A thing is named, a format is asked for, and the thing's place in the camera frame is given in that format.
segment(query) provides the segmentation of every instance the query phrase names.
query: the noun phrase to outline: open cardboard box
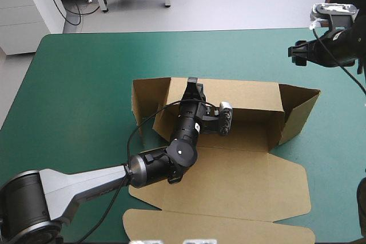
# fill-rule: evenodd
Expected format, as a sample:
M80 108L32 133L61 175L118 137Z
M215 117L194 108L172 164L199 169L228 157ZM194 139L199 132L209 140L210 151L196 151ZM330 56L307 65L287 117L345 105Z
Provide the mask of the open cardboard box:
M130 239L217 239L218 243L311 244L304 227L275 224L311 209L305 169L270 154L297 135L314 106L319 90L274 82L199 79L207 101L233 107L226 137L201 134L198 160L176 185L166 181L130 194L161 209L130 209L123 216ZM137 123L158 108L180 100L186 78L137 79L132 110ZM156 116L154 129L169 140L178 106Z

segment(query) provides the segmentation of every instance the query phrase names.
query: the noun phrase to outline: white cabinet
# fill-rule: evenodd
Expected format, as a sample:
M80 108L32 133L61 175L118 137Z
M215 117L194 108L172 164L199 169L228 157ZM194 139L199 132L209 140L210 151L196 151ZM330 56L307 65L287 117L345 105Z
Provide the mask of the white cabinet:
M61 0L55 0L63 15ZM65 20L53 0L0 0L0 47L6 54L31 53L47 34L60 34Z

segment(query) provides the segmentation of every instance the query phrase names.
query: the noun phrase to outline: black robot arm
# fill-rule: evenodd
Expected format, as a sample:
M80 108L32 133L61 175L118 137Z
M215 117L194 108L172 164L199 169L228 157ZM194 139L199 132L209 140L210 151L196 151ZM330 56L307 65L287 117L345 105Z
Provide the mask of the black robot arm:
M189 78L170 144L134 155L128 164L77 174L51 169L20 173L0 189L0 243L46 244L70 224L80 203L121 186L182 180L196 162L199 133L227 135L232 108L205 104L203 85Z
M320 37L326 48L342 66L353 66L355 60L359 59L361 73L366 57L366 16L354 22L355 13L356 8L347 4L322 3L314 5L312 9L314 18L328 22L328 31ZM306 66L307 61L324 67L338 66L317 39L297 41L295 46L288 49L288 56L298 66Z

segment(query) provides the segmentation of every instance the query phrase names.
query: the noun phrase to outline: floor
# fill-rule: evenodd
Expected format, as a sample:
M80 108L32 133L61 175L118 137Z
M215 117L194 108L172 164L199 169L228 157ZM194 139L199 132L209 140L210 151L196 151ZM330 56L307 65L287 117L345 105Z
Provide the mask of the floor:
M83 12L97 7L78 0ZM66 33L237 30L308 27L309 11L324 0L115 0L108 13L97 11ZM77 21L76 16L69 17ZM32 54L5 56L0 51L0 126L31 62Z

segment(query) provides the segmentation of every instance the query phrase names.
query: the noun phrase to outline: green table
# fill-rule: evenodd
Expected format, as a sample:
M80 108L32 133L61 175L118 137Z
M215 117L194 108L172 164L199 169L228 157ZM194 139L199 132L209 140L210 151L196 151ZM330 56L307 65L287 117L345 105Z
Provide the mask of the green table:
M65 173L126 161L136 123L131 112L135 78L276 81L322 90L303 132L273 154L303 165L312 211L280 223L311 228L317 241L360 236L356 188L366 168L365 98L339 68L297 67L287 48L313 39L307 29L173 33L62 34L43 39L0 131L0 184L29 169ZM153 131L133 150L157 146ZM111 194L83 204L63 230L75 241L100 218ZM122 215L151 206L124 189L89 241L127 240Z

